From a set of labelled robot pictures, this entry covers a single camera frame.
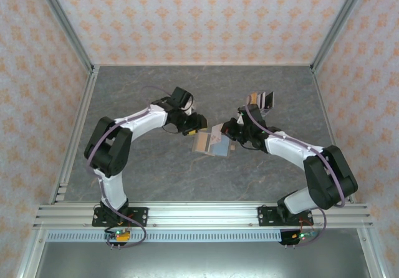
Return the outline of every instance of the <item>metal floor panel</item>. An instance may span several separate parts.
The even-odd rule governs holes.
[[[277,242],[149,242],[110,250],[102,243],[48,242],[37,278],[370,277],[355,229],[329,229],[311,246]]]

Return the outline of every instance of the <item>yellow connector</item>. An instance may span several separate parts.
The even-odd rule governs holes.
[[[126,231],[121,234],[117,234],[118,242],[127,242],[129,239],[130,239],[130,231]]]

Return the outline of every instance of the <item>patterned wallpaper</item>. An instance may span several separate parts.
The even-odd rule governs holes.
[[[317,74],[337,143],[399,273],[399,0],[360,0]]]
[[[15,277],[87,74],[45,0],[1,0],[0,24],[0,276]]]
[[[59,0],[95,64],[310,64],[345,0]]]

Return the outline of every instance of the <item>black mounting plate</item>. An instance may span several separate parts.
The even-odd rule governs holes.
[[[313,225],[311,211],[303,211],[291,217],[286,222],[283,222],[282,218],[277,213],[277,206],[262,205],[257,208],[257,220],[259,226],[300,226],[300,219],[307,220]],[[310,226],[306,222],[302,222],[302,225]]]
[[[125,214],[127,216],[133,214],[132,216],[133,220],[139,222],[144,227],[147,226],[148,208],[128,207],[127,213]],[[121,225],[118,225],[118,227],[127,227],[128,224],[130,224],[131,227],[137,227],[136,224],[129,223],[128,221],[124,221]],[[107,217],[107,214],[104,212],[104,210],[101,207],[97,207],[94,209],[94,215],[92,221],[93,227],[110,227],[113,225],[115,225],[115,221],[109,219],[109,217]]]

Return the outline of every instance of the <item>gray marble floor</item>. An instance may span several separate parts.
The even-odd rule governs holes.
[[[274,91],[275,106],[266,117],[267,125],[308,143],[330,144],[308,67],[101,67],[65,200],[100,200],[96,179],[85,171],[84,148],[101,117],[123,117],[145,108],[139,94],[143,85],[156,85],[170,92],[180,86],[191,92],[197,111],[208,119],[210,127],[235,117],[251,92]],[[163,96],[157,90],[145,90],[150,101]],[[241,147],[227,158],[206,156],[191,152],[193,138],[159,128],[134,141],[123,171],[129,200],[274,201],[306,185],[304,173],[282,158]]]

